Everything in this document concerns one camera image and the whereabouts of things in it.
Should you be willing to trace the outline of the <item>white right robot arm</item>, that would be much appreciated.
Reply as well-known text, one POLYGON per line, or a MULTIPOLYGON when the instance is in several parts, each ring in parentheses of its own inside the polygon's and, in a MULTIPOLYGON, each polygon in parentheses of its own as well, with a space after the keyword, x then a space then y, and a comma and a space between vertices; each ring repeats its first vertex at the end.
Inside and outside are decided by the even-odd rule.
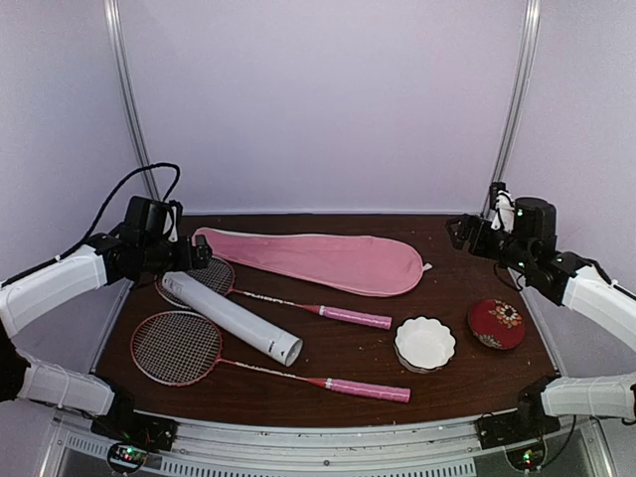
MULTIPOLYGON (((635 346, 635 295, 611 279, 600 264, 557 250, 557 210, 532 197, 512 199, 500 191, 492 219, 464 214, 447 220, 454 248, 466 248, 522 275, 557 306, 596 323, 629 348, 635 346)), ((542 416, 585 415, 635 422, 635 375, 547 378, 522 394, 529 411, 542 416)))

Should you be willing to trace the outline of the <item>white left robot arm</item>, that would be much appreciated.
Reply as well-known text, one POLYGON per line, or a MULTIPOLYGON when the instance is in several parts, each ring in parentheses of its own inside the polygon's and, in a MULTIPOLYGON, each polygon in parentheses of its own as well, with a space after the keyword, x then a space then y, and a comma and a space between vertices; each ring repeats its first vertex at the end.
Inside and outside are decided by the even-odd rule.
POLYGON ((206 267, 212 249, 202 236, 180 235, 182 211, 177 201, 134 196, 112 232, 89 234, 73 250, 2 282, 2 400, 39 401, 92 416, 115 408, 119 393, 111 385, 37 359, 18 350, 13 339, 53 309, 121 279, 206 267))

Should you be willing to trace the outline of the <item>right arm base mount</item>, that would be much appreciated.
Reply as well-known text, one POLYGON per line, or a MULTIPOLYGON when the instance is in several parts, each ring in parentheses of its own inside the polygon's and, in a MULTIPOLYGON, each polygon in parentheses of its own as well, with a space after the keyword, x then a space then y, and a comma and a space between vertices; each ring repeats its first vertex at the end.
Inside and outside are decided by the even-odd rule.
POLYGON ((527 474, 549 462, 546 438, 560 430, 559 419, 544 411, 541 393, 547 383, 541 379, 520 391, 513 410, 487 412, 475 422, 481 448, 503 447, 508 463, 527 474))

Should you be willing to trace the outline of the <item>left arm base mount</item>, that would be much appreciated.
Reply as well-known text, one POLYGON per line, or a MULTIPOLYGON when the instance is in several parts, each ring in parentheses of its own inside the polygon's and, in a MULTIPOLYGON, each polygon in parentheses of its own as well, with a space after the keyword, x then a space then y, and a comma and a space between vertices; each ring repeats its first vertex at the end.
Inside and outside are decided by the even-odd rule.
POLYGON ((174 419, 136 411, 131 397, 115 397, 104 415, 83 411, 82 416, 91 421, 93 433, 114 440, 105 459, 121 476, 140 470, 151 454, 170 451, 178 428, 174 419))

